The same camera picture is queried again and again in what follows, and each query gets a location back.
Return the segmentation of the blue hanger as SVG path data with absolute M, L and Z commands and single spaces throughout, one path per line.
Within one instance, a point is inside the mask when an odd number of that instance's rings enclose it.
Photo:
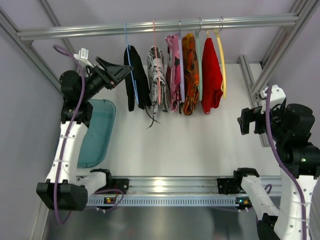
M 131 57 L 130 57 L 130 45 L 129 45 L 129 41 L 128 41 L 128 33 L 127 33 L 127 24 L 126 22 L 124 22 L 124 35 L 125 35 L 125 44 L 126 44 L 126 52 L 127 52 L 127 59 L 128 59 L 128 63 L 129 66 L 131 67 Z M 132 81 L 132 85 L 133 85 L 133 90 L 134 90 L 134 95 L 135 95 L 135 99 L 137 104 L 139 104 L 139 96 L 138 96 L 138 91 L 137 91 L 137 83 L 136 80 L 134 78 L 134 74 L 133 74 L 133 70 L 130 72 L 131 74 L 131 81 Z

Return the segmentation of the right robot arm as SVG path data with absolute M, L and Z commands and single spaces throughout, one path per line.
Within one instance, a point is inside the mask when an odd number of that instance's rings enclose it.
M 313 190 L 320 177 L 320 149 L 309 139 L 315 122 L 304 105 L 278 103 L 269 111 L 244 108 L 237 119 L 242 135 L 255 123 L 255 134 L 266 133 L 280 167 L 281 198 L 276 207 L 254 168 L 238 168 L 233 177 L 248 195 L 256 213 L 261 240 L 308 240 Z

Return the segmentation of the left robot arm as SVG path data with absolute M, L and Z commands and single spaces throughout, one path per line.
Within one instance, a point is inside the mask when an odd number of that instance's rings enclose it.
M 94 107 L 90 99 L 103 88 L 114 89 L 134 68 L 100 57 L 96 61 L 97 65 L 89 68 L 88 76 L 68 70 L 59 78 L 63 94 L 59 142 L 45 181 L 36 187 L 37 195 L 50 210 L 83 211 L 91 195 L 112 187 L 112 174 L 108 169 L 93 169 L 78 180 L 78 160 L 85 135 L 93 126 Z

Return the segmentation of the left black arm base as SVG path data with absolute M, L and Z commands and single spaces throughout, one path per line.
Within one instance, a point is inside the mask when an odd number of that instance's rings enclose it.
M 108 189 L 118 189 L 121 190 L 124 194 L 127 193 L 129 189 L 130 180 L 128 178 L 113 178 L 107 184 Z

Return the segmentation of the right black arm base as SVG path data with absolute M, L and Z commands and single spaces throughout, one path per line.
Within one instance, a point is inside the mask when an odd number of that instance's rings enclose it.
M 244 194 L 240 183 L 234 178 L 218 178 L 218 193 L 222 195 Z

